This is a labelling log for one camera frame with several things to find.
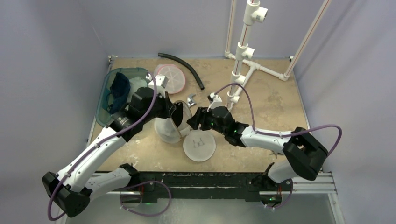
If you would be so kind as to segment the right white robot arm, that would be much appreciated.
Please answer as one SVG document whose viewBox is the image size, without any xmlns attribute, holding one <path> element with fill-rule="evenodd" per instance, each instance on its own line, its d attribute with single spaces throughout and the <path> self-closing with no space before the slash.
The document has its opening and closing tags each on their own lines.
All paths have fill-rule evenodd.
<svg viewBox="0 0 396 224">
<path fill-rule="evenodd" d="M 269 190 L 294 177 L 316 180 L 328 156 L 327 149 L 304 128 L 289 132 L 254 129 L 252 125 L 236 121 L 224 106 L 199 107 L 187 124 L 194 130 L 216 131 L 233 146 L 257 147 L 284 155 L 285 160 L 264 171 L 262 183 Z"/>
</svg>

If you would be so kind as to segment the teal plastic bin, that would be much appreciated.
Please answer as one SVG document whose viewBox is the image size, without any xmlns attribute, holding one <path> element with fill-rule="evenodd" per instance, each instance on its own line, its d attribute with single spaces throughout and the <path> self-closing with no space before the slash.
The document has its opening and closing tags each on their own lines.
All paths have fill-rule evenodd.
<svg viewBox="0 0 396 224">
<path fill-rule="evenodd" d="M 111 121 L 111 115 L 131 100 L 132 94 L 140 87 L 147 87 L 144 68 L 117 68 L 106 76 L 99 96 L 96 111 L 97 123 L 104 127 Z"/>
</svg>

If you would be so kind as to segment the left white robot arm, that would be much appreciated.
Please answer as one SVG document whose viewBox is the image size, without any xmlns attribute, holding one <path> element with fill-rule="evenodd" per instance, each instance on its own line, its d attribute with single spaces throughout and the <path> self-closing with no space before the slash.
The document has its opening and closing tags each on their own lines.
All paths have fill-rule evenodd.
<svg viewBox="0 0 396 224">
<path fill-rule="evenodd" d="M 53 203 L 68 217 L 79 215 L 94 198 L 116 189 L 148 191 L 159 184 L 151 175 L 141 175 L 130 164 L 122 164 L 102 177 L 93 178 L 97 169 L 119 148 L 124 146 L 143 126 L 155 118 L 169 119 L 180 126 L 183 120 L 183 103 L 171 102 L 167 92 L 141 87 L 130 103 L 112 115 L 110 125 L 104 127 L 95 141 L 82 154 L 57 173 L 47 172 L 42 182 L 50 197 L 48 216 L 51 221 Z"/>
</svg>

